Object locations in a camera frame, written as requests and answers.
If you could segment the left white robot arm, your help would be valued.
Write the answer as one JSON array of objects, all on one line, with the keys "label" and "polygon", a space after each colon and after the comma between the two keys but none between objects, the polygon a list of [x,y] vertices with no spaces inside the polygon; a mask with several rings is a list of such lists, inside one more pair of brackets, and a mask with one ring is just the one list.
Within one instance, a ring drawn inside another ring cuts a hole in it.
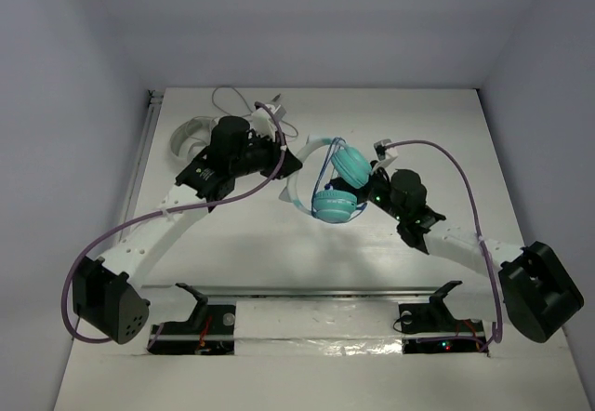
[{"label": "left white robot arm", "polygon": [[220,119],[209,145],[176,176],[158,209],[105,232],[75,259],[61,294],[67,331],[79,341],[96,341],[74,328],[69,319],[74,312],[102,333],[99,343],[123,345],[135,338],[150,306],[139,290],[173,244],[217,206],[258,192],[233,195],[238,178],[259,173],[271,182],[300,167],[269,105],[258,104],[249,119]]}]

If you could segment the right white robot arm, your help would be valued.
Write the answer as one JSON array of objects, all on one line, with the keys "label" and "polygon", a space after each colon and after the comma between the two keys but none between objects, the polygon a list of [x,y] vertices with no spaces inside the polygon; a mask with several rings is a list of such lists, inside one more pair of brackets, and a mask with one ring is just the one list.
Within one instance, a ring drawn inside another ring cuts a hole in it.
[{"label": "right white robot arm", "polygon": [[524,337],[546,342],[585,305],[575,282],[554,250],[542,242],[511,245],[466,231],[427,204],[420,176],[407,169],[379,170],[361,188],[361,197],[396,220],[396,232],[415,250],[447,259],[487,277],[492,297],[493,342],[505,324]]}]

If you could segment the teal over-ear headphones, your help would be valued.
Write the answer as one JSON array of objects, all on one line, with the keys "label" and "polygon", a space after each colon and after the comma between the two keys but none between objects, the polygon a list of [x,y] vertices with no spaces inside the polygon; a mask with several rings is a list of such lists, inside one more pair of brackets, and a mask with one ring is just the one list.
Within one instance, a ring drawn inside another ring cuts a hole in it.
[{"label": "teal over-ear headphones", "polygon": [[279,199],[322,222],[349,223],[367,207],[367,202],[358,202],[357,192],[368,182],[372,166],[341,137],[308,138],[297,157],[305,163],[320,148],[326,148],[326,154],[312,188],[311,205],[305,206],[299,198],[298,172],[288,177]]}]

